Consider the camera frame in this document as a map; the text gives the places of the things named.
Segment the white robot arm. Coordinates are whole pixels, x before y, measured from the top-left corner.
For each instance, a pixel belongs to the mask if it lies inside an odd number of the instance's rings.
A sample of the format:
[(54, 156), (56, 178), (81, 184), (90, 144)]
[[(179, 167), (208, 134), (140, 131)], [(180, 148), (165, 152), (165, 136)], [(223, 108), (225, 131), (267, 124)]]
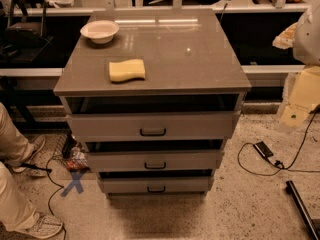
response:
[(312, 5), (299, 18), (294, 34), (293, 56), (305, 65), (320, 65), (319, 5)]

